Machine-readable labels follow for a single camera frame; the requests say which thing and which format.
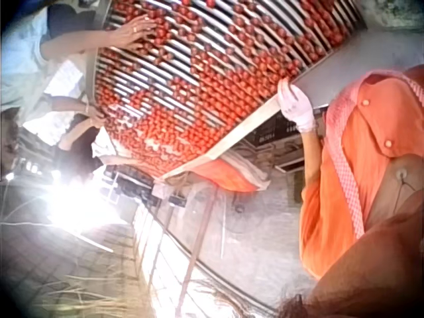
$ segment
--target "orange shirt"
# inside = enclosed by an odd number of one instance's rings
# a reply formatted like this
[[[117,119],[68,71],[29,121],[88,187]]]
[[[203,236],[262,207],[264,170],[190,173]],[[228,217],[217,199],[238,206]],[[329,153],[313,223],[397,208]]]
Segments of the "orange shirt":
[[[423,86],[418,77],[412,79]],[[342,146],[358,185],[364,223],[391,158],[405,154],[424,157],[423,123],[423,105],[402,79],[379,76],[360,86]],[[302,197],[300,256],[305,268],[320,278],[356,241],[345,194],[326,145],[321,178],[309,184]]]

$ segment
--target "orange cloth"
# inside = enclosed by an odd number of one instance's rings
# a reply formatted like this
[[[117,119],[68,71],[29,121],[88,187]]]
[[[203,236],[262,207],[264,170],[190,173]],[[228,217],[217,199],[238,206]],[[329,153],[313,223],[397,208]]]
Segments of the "orange cloth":
[[[358,184],[364,222],[391,158],[424,157],[423,123],[423,107],[403,80],[380,76],[360,86],[342,145]],[[309,184],[302,198],[300,256],[305,268],[320,278],[356,241],[345,195],[325,145],[321,179]]]
[[[236,168],[218,158],[191,169],[192,172],[215,182],[229,191],[253,192],[258,188],[251,184]]]

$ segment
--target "hand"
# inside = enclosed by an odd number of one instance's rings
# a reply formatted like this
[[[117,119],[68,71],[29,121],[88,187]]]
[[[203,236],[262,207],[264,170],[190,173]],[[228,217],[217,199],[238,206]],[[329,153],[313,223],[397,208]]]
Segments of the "hand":
[[[139,38],[154,34],[156,23],[146,20],[147,15],[139,16],[117,30],[109,31],[109,45],[117,48],[142,48],[142,44],[133,43]]]
[[[100,129],[101,127],[103,127],[105,125],[105,122],[106,122],[106,118],[98,118],[98,117],[96,117],[96,118],[90,117],[89,120],[90,120],[90,125],[97,128],[97,129]]]
[[[105,117],[101,111],[91,105],[87,107],[87,112],[85,114],[92,119],[103,119]]]
[[[288,78],[278,83],[277,100],[284,117],[295,122],[300,133],[307,133],[315,128],[311,102],[300,88],[289,84]]]

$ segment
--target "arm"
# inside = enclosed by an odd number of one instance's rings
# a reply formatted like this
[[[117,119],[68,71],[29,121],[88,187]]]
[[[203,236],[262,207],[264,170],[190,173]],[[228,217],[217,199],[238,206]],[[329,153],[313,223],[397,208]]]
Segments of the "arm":
[[[66,33],[42,43],[40,51],[45,60],[51,60],[107,46],[128,48],[130,44],[139,38],[154,33],[151,28],[154,28],[156,24],[146,21],[145,18],[146,15],[137,17],[117,30],[112,31],[100,30]]]
[[[102,48],[109,45],[107,31],[79,31],[66,33],[41,44],[40,51],[46,60]]]
[[[76,125],[70,132],[63,135],[58,143],[58,148],[62,150],[70,150],[72,144],[77,140],[85,131],[92,127],[92,120],[86,119]]]
[[[134,159],[134,158],[128,158],[128,157],[122,157],[122,156],[115,156],[115,155],[104,155],[104,156],[100,156],[99,159],[102,161],[103,164],[105,165],[117,165],[117,164],[140,164],[140,160],[139,159]]]
[[[85,104],[72,97],[54,96],[52,98],[52,111],[77,111],[85,113]]]
[[[301,134],[303,143],[303,155],[305,156],[305,184],[308,186],[319,179],[322,162],[322,148],[316,131]]]
[[[301,133],[305,156],[305,183],[308,186],[319,177],[321,166],[321,143],[315,131],[315,117],[309,98],[300,88],[282,79],[278,83],[278,104],[286,119],[293,121]]]
[[[87,115],[94,119],[103,118],[103,114],[98,111],[94,106],[87,106],[87,104],[78,101],[72,97],[54,96],[52,100],[52,111],[76,111],[78,113]]]

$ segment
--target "metal pole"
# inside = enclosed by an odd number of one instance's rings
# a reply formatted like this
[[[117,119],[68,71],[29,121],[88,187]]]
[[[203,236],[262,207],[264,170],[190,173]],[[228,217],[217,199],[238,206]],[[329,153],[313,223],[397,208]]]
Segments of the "metal pole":
[[[172,214],[174,213],[174,209],[175,209],[175,207],[172,207],[172,206],[169,207],[168,215],[166,216],[164,226],[162,227],[162,235],[160,236],[158,248],[156,249],[156,254],[154,255],[152,271],[150,272],[150,277],[148,279],[148,285],[147,285],[148,293],[150,293],[150,287],[152,285],[153,273],[154,273],[154,270],[156,269],[156,263],[157,263],[158,257],[159,257],[160,245],[162,245],[162,240],[164,239],[164,235],[168,231],[168,227],[171,223],[171,218],[172,218]]]
[[[209,197],[207,202],[205,212],[203,214],[199,231],[197,232],[196,240],[194,242],[193,251],[191,252],[190,262],[187,267],[187,272],[185,273],[185,278],[181,286],[181,294],[178,300],[178,306],[176,308],[176,317],[181,317],[181,308],[184,302],[184,297],[187,293],[188,284],[191,278],[191,273],[193,272],[194,266],[196,264],[197,257],[199,256],[201,246],[203,244],[203,239],[205,238],[207,226],[209,225],[209,220],[211,219],[211,214],[213,210],[213,205],[215,204],[215,199],[217,197],[218,187],[213,185],[213,194]]]
[[[224,257],[224,248],[225,248],[225,225],[227,223],[227,205],[224,204],[224,211],[223,211],[223,228],[221,232],[221,259]]]
[[[110,202],[111,202],[112,192],[113,192],[113,190],[114,190],[114,188],[115,188],[115,184],[116,184],[116,182],[117,182],[118,175],[119,175],[119,172],[117,171],[117,173],[115,174],[115,179],[113,179],[112,186],[111,186],[111,188],[109,189],[109,194],[107,195],[107,203],[110,203]]]

